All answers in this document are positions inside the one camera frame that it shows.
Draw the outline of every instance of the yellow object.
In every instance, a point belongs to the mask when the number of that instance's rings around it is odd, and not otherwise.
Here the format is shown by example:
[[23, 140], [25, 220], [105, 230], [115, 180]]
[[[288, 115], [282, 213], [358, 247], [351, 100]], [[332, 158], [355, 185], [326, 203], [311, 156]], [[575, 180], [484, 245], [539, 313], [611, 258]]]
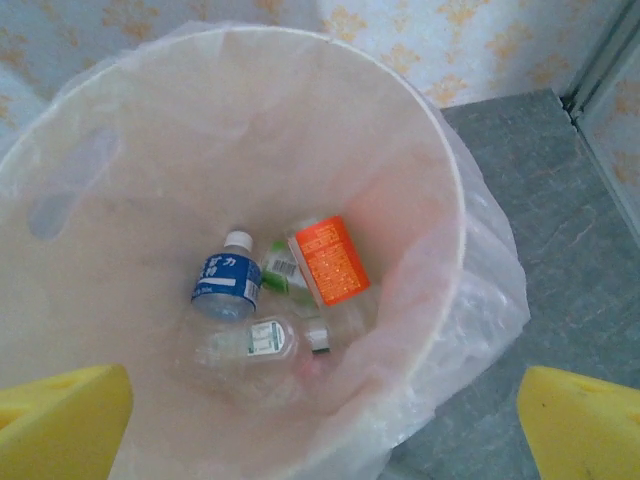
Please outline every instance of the yellow object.
[[106, 479], [132, 404], [120, 365], [0, 390], [0, 479]]
[[532, 367], [518, 414], [542, 480], [640, 479], [640, 390]]

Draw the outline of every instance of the white bottle cap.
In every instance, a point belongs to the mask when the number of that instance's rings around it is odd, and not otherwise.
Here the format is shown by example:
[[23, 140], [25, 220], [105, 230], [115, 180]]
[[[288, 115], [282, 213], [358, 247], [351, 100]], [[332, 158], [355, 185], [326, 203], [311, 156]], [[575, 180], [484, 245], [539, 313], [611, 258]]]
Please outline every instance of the white bottle cap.
[[329, 330], [321, 317], [307, 320], [306, 337], [312, 352], [322, 353], [330, 350]]
[[227, 235], [227, 239], [224, 241], [224, 246], [228, 247], [233, 245], [236, 247], [242, 247], [249, 251], [253, 248], [253, 238], [247, 232], [242, 230], [235, 230]]

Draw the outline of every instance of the gray floor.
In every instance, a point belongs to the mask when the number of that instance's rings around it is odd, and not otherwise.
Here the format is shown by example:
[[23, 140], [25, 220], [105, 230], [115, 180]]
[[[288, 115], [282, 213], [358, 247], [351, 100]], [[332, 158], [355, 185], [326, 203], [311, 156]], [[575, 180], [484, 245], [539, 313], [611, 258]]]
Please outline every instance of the gray floor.
[[396, 448], [380, 478], [537, 479], [515, 408], [528, 366], [640, 388], [640, 249], [552, 92], [445, 116], [511, 220], [532, 318], [498, 363]]

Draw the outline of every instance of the plastic bag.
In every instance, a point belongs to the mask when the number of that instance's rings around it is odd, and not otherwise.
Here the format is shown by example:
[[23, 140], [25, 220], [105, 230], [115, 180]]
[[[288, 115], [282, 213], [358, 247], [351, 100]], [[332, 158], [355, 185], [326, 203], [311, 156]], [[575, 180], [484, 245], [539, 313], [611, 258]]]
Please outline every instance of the plastic bag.
[[[259, 232], [260, 256], [317, 210], [341, 212], [382, 285], [326, 413], [248, 415], [168, 376], [224, 234]], [[187, 25], [102, 62], [0, 163], [0, 222], [0, 387], [124, 364], [116, 479], [374, 479], [529, 317], [509, 224], [458, 136], [399, 75], [314, 33]]]

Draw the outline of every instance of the wall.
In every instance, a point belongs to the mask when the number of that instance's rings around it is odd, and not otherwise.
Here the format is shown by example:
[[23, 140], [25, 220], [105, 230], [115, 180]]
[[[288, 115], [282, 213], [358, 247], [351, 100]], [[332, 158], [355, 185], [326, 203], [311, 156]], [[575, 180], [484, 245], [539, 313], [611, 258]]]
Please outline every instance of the wall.
[[42, 112], [46, 102], [22, 78], [0, 63], [0, 160], [4, 135]]
[[581, 122], [640, 239], [640, 46]]
[[[620, 3], [7, 0], [0, 3], [0, 61], [49, 99], [103, 57], [187, 20], [259, 22], [329, 32], [394, 67], [437, 105], [450, 106], [544, 87], [563, 91]], [[0, 82], [0, 94], [10, 97], [1, 89]]]

